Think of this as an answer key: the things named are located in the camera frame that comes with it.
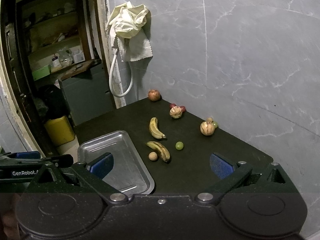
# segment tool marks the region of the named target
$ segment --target box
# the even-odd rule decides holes
[[[82,51],[80,51],[79,53],[74,54],[73,61],[75,64],[82,62],[82,61],[85,61],[84,53]]]
[[[46,65],[32,72],[33,80],[36,81],[40,78],[50,75],[50,65]]]

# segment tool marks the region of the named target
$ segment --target towel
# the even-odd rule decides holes
[[[135,7],[130,2],[113,9],[106,31],[110,35],[112,48],[119,49],[122,60],[137,61],[152,57],[150,42],[142,29],[148,12],[145,5]]]

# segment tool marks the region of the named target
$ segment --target door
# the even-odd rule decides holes
[[[45,130],[32,99],[26,73],[20,61],[19,39],[16,35],[16,0],[1,1],[1,36],[4,48],[4,61],[12,91],[17,100],[17,113],[25,119],[31,133],[46,156],[58,155],[47,131]]]

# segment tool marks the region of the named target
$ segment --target white hose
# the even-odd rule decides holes
[[[110,91],[111,93],[117,97],[117,98],[122,98],[124,97],[126,94],[129,93],[130,89],[132,88],[132,85],[133,85],[133,73],[132,73],[132,68],[130,66],[130,71],[131,71],[131,81],[130,81],[130,85],[128,87],[128,89],[126,90],[126,92],[122,93],[122,94],[116,94],[116,92],[113,90],[113,86],[112,86],[112,76],[113,76],[113,70],[115,68],[115,64],[116,64],[116,60],[117,60],[117,56],[118,56],[118,53],[119,53],[119,49],[116,50],[116,53],[115,55],[113,56],[113,60],[112,60],[112,63],[111,63],[111,68],[110,68],[110,73],[109,73],[109,87],[110,87]]]

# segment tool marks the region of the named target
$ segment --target gray cabinet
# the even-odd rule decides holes
[[[75,125],[113,110],[102,64],[59,83]]]

